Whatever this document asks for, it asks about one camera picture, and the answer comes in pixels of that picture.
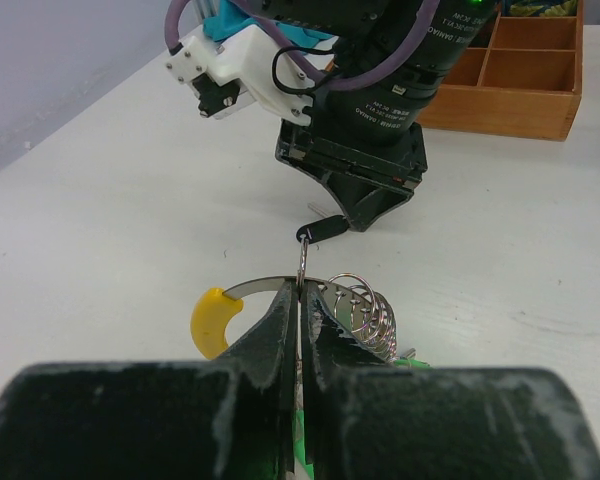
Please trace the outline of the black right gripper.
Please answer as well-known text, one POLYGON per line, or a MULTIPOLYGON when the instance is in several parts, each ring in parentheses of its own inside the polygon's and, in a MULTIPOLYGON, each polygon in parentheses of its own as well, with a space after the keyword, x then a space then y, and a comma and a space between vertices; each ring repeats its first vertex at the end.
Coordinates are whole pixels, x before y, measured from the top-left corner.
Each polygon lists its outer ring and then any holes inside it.
POLYGON ((396 144, 376 146, 340 127, 301 127, 284 120, 275 156, 321 184, 357 232, 409 202, 428 169, 418 124, 396 144))

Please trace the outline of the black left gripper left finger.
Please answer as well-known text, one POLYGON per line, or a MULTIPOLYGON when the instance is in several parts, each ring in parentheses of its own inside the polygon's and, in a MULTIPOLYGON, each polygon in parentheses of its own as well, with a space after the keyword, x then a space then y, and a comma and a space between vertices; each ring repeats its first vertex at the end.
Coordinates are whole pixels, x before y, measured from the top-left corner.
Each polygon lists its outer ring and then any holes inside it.
POLYGON ((0 395, 0 479, 288 479, 298 290, 211 361, 40 363, 0 395))

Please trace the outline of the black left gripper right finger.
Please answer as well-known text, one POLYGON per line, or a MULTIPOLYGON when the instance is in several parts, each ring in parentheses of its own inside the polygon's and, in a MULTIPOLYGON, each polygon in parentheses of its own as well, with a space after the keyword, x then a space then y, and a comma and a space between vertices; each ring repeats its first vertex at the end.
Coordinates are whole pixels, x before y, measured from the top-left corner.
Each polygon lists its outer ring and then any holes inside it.
POLYGON ((301 296, 304 441, 318 479, 600 479, 580 403, 539 368, 396 367, 301 296))

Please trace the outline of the black key fob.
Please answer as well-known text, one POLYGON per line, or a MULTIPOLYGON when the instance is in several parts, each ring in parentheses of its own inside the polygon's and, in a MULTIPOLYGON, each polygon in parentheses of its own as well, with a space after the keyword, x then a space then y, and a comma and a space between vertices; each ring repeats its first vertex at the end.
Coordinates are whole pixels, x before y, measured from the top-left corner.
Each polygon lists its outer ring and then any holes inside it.
POLYGON ((308 203, 307 207, 319 216, 317 221, 301 226, 296 232, 299 242, 306 240, 309 244, 316 244, 346 233, 349 228, 347 218, 335 214, 316 203, 308 203))

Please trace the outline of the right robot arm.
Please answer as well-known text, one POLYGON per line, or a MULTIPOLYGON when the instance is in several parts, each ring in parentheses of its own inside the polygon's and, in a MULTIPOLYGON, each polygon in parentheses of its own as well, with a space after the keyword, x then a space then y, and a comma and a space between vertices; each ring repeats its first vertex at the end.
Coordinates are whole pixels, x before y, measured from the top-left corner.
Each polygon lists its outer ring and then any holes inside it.
POLYGON ((277 159, 321 184, 340 213, 302 226, 317 243, 363 232, 407 203, 427 169, 417 118, 481 29, 494 1, 254 1, 264 20, 335 37, 332 67, 296 94, 310 122, 282 123, 277 159))

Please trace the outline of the wooden compartment tray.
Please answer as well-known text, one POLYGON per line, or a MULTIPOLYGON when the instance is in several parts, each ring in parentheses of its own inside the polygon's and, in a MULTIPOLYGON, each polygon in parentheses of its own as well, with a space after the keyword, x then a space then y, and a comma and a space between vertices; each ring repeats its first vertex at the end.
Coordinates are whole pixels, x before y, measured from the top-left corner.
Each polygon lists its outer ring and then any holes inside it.
POLYGON ((426 128, 564 140, 582 96, 574 1, 494 1, 481 29, 418 115, 426 128))

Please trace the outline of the teal cloth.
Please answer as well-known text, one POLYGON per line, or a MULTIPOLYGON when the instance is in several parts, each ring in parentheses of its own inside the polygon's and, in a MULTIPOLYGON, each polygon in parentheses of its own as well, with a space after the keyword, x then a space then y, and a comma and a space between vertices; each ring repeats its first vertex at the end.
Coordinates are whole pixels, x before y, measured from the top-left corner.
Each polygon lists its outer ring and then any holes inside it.
POLYGON ((258 26, 280 47, 293 44, 302 48, 313 48, 332 38, 331 34, 317 30, 266 19, 258 20, 232 1, 219 1, 217 12, 204 19, 202 25, 204 35, 215 42, 223 42, 252 25, 258 26))

